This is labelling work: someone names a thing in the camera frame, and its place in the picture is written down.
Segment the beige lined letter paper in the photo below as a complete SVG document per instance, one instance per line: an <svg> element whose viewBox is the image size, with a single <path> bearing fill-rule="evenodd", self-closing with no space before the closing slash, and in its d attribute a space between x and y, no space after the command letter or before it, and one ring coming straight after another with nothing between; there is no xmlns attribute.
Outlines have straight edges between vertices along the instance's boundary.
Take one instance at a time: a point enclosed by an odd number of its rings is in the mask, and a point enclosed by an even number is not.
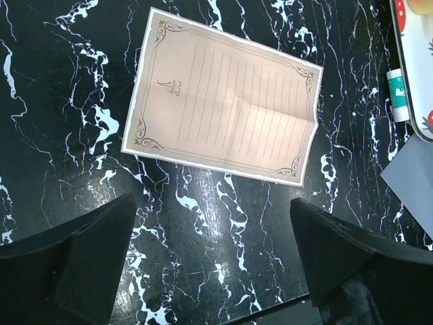
<svg viewBox="0 0 433 325"><path fill-rule="evenodd" d="M121 150L302 186L322 67L151 8Z"/></svg>

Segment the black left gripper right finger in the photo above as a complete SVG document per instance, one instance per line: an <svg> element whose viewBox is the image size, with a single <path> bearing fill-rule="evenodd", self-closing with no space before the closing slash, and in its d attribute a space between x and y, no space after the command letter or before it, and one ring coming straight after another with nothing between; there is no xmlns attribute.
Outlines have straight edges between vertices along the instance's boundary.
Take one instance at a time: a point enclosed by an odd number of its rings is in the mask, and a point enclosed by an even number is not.
<svg viewBox="0 0 433 325"><path fill-rule="evenodd" d="M341 220L302 198L290 219L324 324L431 324L432 253Z"/></svg>

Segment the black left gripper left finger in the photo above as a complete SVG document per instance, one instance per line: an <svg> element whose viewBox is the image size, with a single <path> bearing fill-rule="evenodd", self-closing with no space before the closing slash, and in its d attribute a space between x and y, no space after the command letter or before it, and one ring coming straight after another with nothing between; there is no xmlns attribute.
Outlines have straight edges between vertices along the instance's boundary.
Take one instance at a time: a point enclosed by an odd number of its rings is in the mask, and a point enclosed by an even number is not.
<svg viewBox="0 0 433 325"><path fill-rule="evenodd" d="M108 324L135 222L125 194L1 247L2 324Z"/></svg>

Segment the white green glue stick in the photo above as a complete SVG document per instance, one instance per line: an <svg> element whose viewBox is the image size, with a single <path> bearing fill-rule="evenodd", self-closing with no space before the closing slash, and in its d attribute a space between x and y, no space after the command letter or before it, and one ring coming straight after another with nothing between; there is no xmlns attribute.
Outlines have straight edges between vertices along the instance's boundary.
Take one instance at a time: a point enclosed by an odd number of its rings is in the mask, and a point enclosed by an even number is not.
<svg viewBox="0 0 433 325"><path fill-rule="evenodd" d="M407 107L405 86L400 68L390 70L386 73L390 90L391 111L396 123L406 122L410 119Z"/></svg>

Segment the grey paper envelope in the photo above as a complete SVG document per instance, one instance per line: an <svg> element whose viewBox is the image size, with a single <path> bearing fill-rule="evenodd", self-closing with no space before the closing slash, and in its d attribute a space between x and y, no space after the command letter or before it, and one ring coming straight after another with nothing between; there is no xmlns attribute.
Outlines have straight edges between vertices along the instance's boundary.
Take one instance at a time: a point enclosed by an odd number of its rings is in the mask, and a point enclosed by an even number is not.
<svg viewBox="0 0 433 325"><path fill-rule="evenodd" d="M432 238L432 143L411 136L381 173L386 185Z"/></svg>

